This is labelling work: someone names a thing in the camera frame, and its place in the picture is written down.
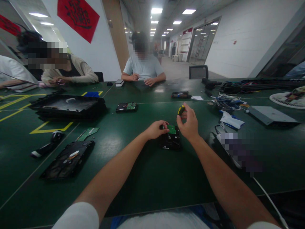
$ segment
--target green table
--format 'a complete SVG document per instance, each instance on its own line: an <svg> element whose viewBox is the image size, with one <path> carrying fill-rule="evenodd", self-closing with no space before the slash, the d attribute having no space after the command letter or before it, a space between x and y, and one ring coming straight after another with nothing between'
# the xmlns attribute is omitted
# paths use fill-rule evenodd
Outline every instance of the green table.
<svg viewBox="0 0 305 229"><path fill-rule="evenodd" d="M66 94L83 95L87 91L103 91L107 113L94 123L49 122L37 118L26 106L54 88L34 89L26 94L9 97L0 103L0 222L2 228L29 228L52 225L75 200L95 174L133 138L152 122L166 120L176 125L176 114L183 101L196 112L199 134L215 152L238 174L256 195L262 191L250 174L238 170L221 146L214 141L214 126L221 114L211 105L200 80L168 80L152 88L143 82L125 83L123 87L108 87L105 82L66 88ZM187 90L205 100L172 99L172 92ZM292 129L269 128L244 111L234 114L246 124L238 131L239 138L254 150L262 161L264 172L255 174L268 193L305 188L305 121L304 111L283 107L269 100L269 95L281 90L266 90L242 95L250 105L273 106L302 124ZM137 102L138 111L117 114L121 102ZM39 176L65 145L75 141L88 127L99 127L94 134L96 145L81 172L67 181L46 182ZM33 159L30 153L49 142L53 129L65 129L65 139L48 157ZM195 151L182 137L182 150L167 151L158 141L149 141L138 157L122 190L106 217L169 209L216 201Z"/></svg>

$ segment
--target black chair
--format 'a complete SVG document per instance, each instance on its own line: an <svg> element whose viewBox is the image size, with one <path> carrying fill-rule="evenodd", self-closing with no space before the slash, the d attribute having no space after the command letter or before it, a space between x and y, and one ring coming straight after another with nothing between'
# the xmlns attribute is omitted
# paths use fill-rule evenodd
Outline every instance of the black chair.
<svg viewBox="0 0 305 229"><path fill-rule="evenodd" d="M290 72L295 66L297 66L296 64L279 64L277 66L277 70L274 73L274 75L272 77L276 77L276 78L282 78L284 77L288 72Z"/></svg>
<svg viewBox="0 0 305 229"><path fill-rule="evenodd" d="M104 77L102 72L94 72L98 76L99 82L104 82Z"/></svg>
<svg viewBox="0 0 305 229"><path fill-rule="evenodd" d="M189 80L209 78L209 70L207 65L189 66Z"/></svg>

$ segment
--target white cable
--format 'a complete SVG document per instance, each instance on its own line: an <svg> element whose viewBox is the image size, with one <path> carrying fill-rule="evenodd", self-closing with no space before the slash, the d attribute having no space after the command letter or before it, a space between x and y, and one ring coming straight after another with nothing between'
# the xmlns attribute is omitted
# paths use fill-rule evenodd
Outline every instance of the white cable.
<svg viewBox="0 0 305 229"><path fill-rule="evenodd" d="M264 190L264 188L261 186L261 184L255 179L255 177L253 178L255 180L255 182L258 184L258 186L263 190L263 192L265 193L265 195L267 196L267 198L269 199L270 203L272 204L272 206L274 207L274 209L276 210L277 214L279 215L280 217L280 220L283 224L283 226L286 228L286 229L289 229L285 219L282 217L282 215L280 214L279 210L276 208L275 204L273 203L273 201L271 200L270 196L267 194L267 192Z"/></svg>

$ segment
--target green circuit board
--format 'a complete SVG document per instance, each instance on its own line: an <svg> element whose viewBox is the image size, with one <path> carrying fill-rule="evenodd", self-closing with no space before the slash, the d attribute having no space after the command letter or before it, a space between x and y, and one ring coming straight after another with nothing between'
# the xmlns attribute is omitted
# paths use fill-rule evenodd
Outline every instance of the green circuit board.
<svg viewBox="0 0 305 229"><path fill-rule="evenodd" d="M169 129L169 134L176 134L175 126L173 125L167 125L167 128Z"/></svg>

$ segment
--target office chair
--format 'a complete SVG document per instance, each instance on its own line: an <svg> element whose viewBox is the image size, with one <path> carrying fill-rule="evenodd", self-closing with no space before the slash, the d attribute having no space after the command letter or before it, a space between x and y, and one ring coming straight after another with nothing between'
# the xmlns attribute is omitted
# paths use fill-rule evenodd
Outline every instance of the office chair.
<svg viewBox="0 0 305 229"><path fill-rule="evenodd" d="M209 78L209 70L207 65L189 66L189 80Z"/></svg>
<svg viewBox="0 0 305 229"><path fill-rule="evenodd" d="M102 72L94 72L98 76L99 82L104 82L104 77Z"/></svg>

